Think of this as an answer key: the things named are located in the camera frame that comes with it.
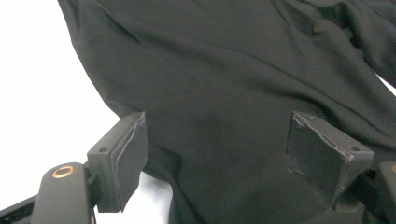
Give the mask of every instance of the black cloth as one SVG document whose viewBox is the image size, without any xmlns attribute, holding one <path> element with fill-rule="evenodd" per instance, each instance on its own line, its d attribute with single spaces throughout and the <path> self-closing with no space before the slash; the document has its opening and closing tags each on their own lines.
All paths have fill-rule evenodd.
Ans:
<svg viewBox="0 0 396 224">
<path fill-rule="evenodd" d="M 88 76 L 120 117 L 146 111 L 145 172 L 170 223 L 360 223 L 288 172 L 291 111 L 396 160 L 392 0 L 59 0 Z"/>
</svg>

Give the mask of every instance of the white background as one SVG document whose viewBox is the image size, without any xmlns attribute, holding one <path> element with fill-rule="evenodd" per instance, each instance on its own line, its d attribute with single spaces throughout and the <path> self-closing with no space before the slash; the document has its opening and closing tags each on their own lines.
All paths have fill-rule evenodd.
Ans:
<svg viewBox="0 0 396 224">
<path fill-rule="evenodd" d="M 85 162 L 118 120 L 86 76 L 58 2 L 1 1 L 0 210 L 36 195 L 50 168 Z M 166 223 L 169 186 L 161 195 L 142 178 L 124 214 L 97 214 L 99 224 Z"/>
</svg>

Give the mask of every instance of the black garment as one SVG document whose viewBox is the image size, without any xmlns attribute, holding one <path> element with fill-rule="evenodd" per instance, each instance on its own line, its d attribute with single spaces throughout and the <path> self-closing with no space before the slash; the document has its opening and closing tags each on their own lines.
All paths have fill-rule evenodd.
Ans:
<svg viewBox="0 0 396 224">
<path fill-rule="evenodd" d="M 396 160 L 394 1 L 59 0 L 92 83 L 147 112 L 170 223 L 360 223 L 288 173 L 291 111 Z"/>
</svg>

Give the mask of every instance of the brass grommet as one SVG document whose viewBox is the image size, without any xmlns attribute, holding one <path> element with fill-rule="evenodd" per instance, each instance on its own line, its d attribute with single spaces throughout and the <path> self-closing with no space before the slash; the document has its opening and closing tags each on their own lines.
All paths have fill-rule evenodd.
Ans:
<svg viewBox="0 0 396 224">
<path fill-rule="evenodd" d="M 52 177 L 59 179 L 64 178 L 68 175 L 71 175 L 75 172 L 75 168 L 73 166 L 63 166 L 52 173 Z"/>
</svg>

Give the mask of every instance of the screw hole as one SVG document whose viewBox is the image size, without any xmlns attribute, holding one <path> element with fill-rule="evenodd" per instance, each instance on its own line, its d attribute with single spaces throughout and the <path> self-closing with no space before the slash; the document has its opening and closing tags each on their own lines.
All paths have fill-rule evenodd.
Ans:
<svg viewBox="0 0 396 224">
<path fill-rule="evenodd" d="M 361 151 L 358 147 L 350 147 L 349 150 L 351 150 L 351 151 Z"/>
<path fill-rule="evenodd" d="M 108 148 L 107 147 L 101 147 L 99 148 L 99 152 L 107 152 Z"/>
</svg>

